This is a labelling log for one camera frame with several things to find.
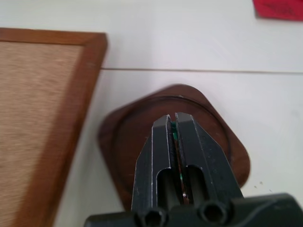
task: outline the wooden picture frame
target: wooden picture frame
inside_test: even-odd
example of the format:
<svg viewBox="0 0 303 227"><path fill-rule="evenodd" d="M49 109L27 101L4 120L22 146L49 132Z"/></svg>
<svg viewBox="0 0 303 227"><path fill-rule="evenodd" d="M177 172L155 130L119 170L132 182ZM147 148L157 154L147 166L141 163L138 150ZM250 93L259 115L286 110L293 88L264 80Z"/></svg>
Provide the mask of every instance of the wooden picture frame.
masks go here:
<svg viewBox="0 0 303 227"><path fill-rule="evenodd" d="M104 33L0 28L0 42L83 47L45 149L13 221L13 227L50 227L105 57L107 38Z"/></svg>

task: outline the white surface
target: white surface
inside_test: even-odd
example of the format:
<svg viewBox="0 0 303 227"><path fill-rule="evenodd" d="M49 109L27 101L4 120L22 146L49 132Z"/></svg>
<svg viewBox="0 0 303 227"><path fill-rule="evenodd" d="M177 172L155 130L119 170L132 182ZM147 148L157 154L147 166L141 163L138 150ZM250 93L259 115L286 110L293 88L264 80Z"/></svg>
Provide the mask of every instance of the white surface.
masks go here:
<svg viewBox="0 0 303 227"><path fill-rule="evenodd" d="M303 72L303 23L252 0L1 0L0 26L106 32L107 68Z"/></svg>
<svg viewBox="0 0 303 227"><path fill-rule="evenodd" d="M199 89L247 149L244 196L288 192L303 205L302 75L103 71L55 227L82 227L91 214L122 210L96 144L112 110L168 85Z"/></svg>

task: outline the red paper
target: red paper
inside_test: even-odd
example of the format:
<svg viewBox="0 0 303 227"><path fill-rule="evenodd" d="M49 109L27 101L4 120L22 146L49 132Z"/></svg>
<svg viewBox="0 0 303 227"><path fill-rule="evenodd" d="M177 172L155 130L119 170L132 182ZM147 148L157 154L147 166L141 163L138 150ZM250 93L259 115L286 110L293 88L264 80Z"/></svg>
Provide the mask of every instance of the red paper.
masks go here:
<svg viewBox="0 0 303 227"><path fill-rule="evenodd" d="M253 0L261 17L303 21L303 0Z"/></svg>

